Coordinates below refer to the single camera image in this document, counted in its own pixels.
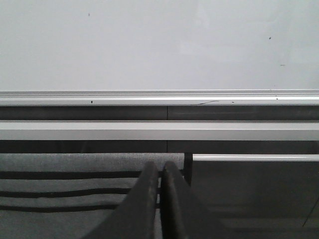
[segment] whiteboard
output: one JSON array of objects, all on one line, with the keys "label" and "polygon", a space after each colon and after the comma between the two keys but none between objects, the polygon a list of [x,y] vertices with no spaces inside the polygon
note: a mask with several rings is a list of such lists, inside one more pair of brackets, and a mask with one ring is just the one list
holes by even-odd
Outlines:
[{"label": "whiteboard", "polygon": [[0,96],[97,91],[319,97],[319,1],[0,0]]}]

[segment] silver trim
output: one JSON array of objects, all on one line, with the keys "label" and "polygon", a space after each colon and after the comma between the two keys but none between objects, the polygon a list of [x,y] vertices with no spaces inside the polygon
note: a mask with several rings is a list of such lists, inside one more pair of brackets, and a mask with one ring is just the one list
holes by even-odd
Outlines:
[{"label": "silver trim", "polygon": [[0,106],[319,105],[319,90],[0,92]]},{"label": "silver trim", "polygon": [[319,140],[319,123],[1,120],[0,140]]},{"label": "silver trim", "polygon": [[319,162],[319,154],[193,154],[193,161]]}]

